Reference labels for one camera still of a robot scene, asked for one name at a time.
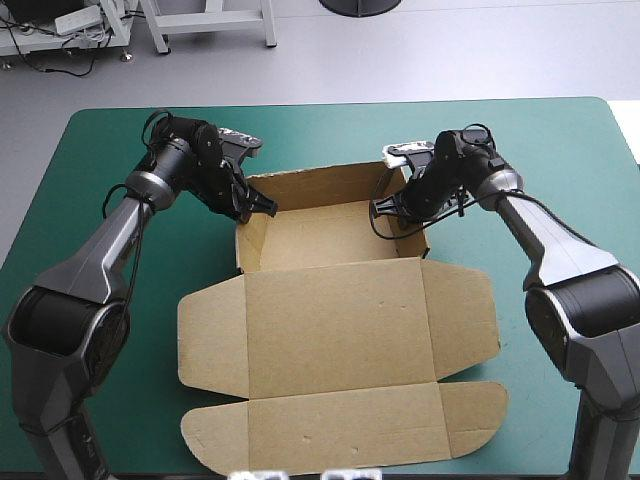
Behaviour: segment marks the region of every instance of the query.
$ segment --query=cardboard box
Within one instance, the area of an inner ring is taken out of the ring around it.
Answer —
[[[212,470],[450,459],[502,423],[501,385],[437,383],[498,353],[490,282],[420,260],[422,235],[390,242],[370,232],[368,199],[383,168],[254,177],[281,211],[238,228],[247,273],[181,301],[181,381],[247,399],[183,418],[187,445]]]
[[[381,196],[395,193],[405,182],[401,170],[390,171],[382,162],[251,177],[251,184],[275,199],[279,210],[275,218],[254,215],[238,227],[238,266],[258,272],[421,256],[428,247],[424,233],[388,241],[372,232],[369,202],[381,179]],[[392,217],[382,217],[376,225],[388,236],[405,233]]]

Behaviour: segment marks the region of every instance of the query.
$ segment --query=white metal frame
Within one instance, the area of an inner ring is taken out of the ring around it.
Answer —
[[[158,53],[169,53],[165,36],[264,28],[268,47],[275,47],[276,31],[271,0],[259,0],[258,10],[224,10],[224,0],[207,0],[204,13],[162,15],[156,0],[140,0]]]
[[[106,21],[108,27],[113,29],[113,35],[111,37],[111,41],[109,42],[110,47],[126,47],[129,45],[129,41],[131,40],[131,26],[133,25],[133,18],[129,18],[123,20],[120,18],[118,14],[116,4],[113,0],[100,0],[100,6],[104,11]],[[135,10],[138,7],[138,0],[129,0],[129,8],[131,10]],[[1,11],[2,16],[4,18],[7,17],[5,11]],[[55,25],[52,23],[50,26],[43,27],[47,30],[55,31]],[[20,47],[20,52],[23,54],[27,54],[30,52],[35,52],[39,50],[59,50],[63,46],[65,48],[95,48],[98,46],[98,42],[90,41],[87,42],[83,38],[76,38],[71,41],[67,41],[70,37],[57,37],[52,35],[47,35],[45,33],[41,33],[35,31],[29,35],[24,35],[18,31],[18,29],[13,30],[13,34],[15,36],[16,42]],[[11,39],[11,35],[9,35],[8,30],[0,30],[0,56],[11,56],[17,55],[18,51],[13,44],[13,40]]]

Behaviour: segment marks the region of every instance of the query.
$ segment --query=white floor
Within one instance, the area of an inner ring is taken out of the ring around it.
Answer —
[[[240,8],[256,1],[227,3]],[[141,23],[132,64],[120,63],[114,50],[87,79],[39,74],[17,61],[14,71],[0,72],[0,263],[67,120],[80,109],[583,95],[640,100],[640,0],[404,0],[367,19],[333,15],[317,0],[273,2],[275,49],[263,46],[259,31],[224,32],[173,37],[173,53],[160,57]],[[167,13],[201,8],[195,0],[160,3]],[[60,55],[45,61],[77,70],[85,62],[69,64]],[[614,105],[634,139],[638,104]]]

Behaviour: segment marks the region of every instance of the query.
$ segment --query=cardboard flap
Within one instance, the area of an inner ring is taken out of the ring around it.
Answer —
[[[442,383],[451,456],[462,457],[485,445],[502,425],[509,396],[499,383]]]
[[[187,412],[180,429],[191,453],[218,472],[249,470],[248,407],[242,402]]]
[[[354,163],[256,175],[249,177],[249,183],[277,201],[284,212],[369,200],[386,171],[383,162]]]
[[[249,397],[244,276],[180,301],[178,376],[190,387]]]
[[[453,375],[500,352],[489,277],[479,271],[422,262],[436,377]]]
[[[249,273],[178,322],[182,382],[250,399],[432,382],[499,351],[486,275],[418,258]]]
[[[246,275],[250,398],[435,381],[418,259]]]
[[[248,468],[304,474],[461,456],[494,435],[505,415],[506,393],[493,383],[432,382],[242,405],[249,418],[248,467],[244,411],[237,404],[193,410],[182,422],[191,451],[218,473]],[[222,432],[233,432],[226,445],[220,443]]]

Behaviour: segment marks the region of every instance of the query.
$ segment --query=green tabletop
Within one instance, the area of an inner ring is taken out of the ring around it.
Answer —
[[[144,153],[151,110],[85,110],[70,120],[0,271],[6,318],[36,274],[73,253],[101,222],[106,190]],[[444,129],[489,125],[527,192],[640,272],[638,167],[605,102],[594,98],[440,103],[175,109],[262,137],[247,173],[380,158],[381,147],[435,139]],[[562,381],[530,331],[522,280],[528,260],[497,215],[472,209],[430,230],[431,258],[486,271],[494,285],[502,353],[456,380],[497,380],[511,397],[486,447],[462,459],[390,469],[397,473],[560,473],[570,454],[578,392]],[[180,435],[194,408],[234,401],[180,384],[176,306],[187,293],[235,275],[234,224],[189,194],[145,234],[132,306],[133,329],[99,395],[88,401],[116,472],[203,472]],[[39,463],[10,406],[10,358],[0,345],[0,470]],[[633,464],[640,472],[640,458]]]

